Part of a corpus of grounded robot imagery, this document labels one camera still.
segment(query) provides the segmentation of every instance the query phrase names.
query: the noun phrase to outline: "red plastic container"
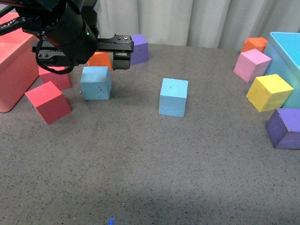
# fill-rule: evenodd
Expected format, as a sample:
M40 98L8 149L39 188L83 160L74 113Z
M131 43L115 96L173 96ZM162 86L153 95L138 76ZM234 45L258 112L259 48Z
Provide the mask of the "red plastic container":
M5 23L18 17L8 13L0 18ZM31 52L33 35L22 29L0 36L0 113L10 111L38 78L38 65Z

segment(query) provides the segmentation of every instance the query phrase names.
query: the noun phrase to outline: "blue cube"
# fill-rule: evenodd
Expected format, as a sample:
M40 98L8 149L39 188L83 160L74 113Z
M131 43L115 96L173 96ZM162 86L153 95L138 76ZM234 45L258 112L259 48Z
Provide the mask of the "blue cube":
M80 86L85 100L108 100L112 88L108 67L84 67Z
M184 117L188 81L164 78L160 91L160 115Z

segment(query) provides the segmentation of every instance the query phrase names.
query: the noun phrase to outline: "cube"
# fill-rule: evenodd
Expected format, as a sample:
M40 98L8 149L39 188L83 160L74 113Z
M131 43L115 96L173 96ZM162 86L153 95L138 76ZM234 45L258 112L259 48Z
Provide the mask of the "cube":
M249 83L256 77L264 75L270 62L270 57L257 49L252 49L240 54L233 72Z
M257 77L246 97L259 112L280 108L292 93L293 88L279 75Z
M108 52L95 52L92 57L88 60L89 67L108 67L112 69L111 60Z
M266 129L275 148L300 150L300 109L275 110Z
M80 86L85 100L108 100L112 88L108 67L84 67Z
M140 34L133 35L131 38L135 44L134 51L131 53L131 65L148 61L149 53L147 40Z
M160 115L184 117L188 81L164 78L159 99Z
M25 95L47 124L71 112L64 95L51 81L27 91Z
M64 70L64 67L50 67L55 70ZM43 83L51 81L59 90L64 90L72 87L69 74L56 74L49 72L41 67L38 67L39 77L42 79Z
M243 45L243 48L241 50L241 53L252 50L252 49L257 49L260 52L263 53L268 41L264 39L263 37L251 37L248 38Z

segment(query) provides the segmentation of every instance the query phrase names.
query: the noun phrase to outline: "yellow cube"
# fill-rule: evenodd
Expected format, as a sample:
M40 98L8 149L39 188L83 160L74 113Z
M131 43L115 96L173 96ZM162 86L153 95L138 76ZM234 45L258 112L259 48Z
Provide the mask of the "yellow cube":
M255 78L246 97L259 112L280 108L294 89L279 75Z

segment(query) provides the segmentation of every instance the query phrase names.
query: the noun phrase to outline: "red box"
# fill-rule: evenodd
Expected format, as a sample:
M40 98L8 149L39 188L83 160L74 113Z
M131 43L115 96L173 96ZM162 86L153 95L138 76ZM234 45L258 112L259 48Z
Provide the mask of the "red box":
M47 124L71 112L64 95L51 81L27 91L25 95Z
M65 69L64 67L50 67L50 68L58 70L58 71ZM59 90L64 90L64 89L72 87L72 83L71 83L69 74L59 75L59 74L49 72L48 70L45 70L41 67L38 67L38 72L39 72L39 76L42 79L43 83L52 81L52 83L54 83L54 85Z
M18 17L8 13L0 24ZM38 65L31 52L33 35L22 29L0 36L0 113L10 111L38 78Z

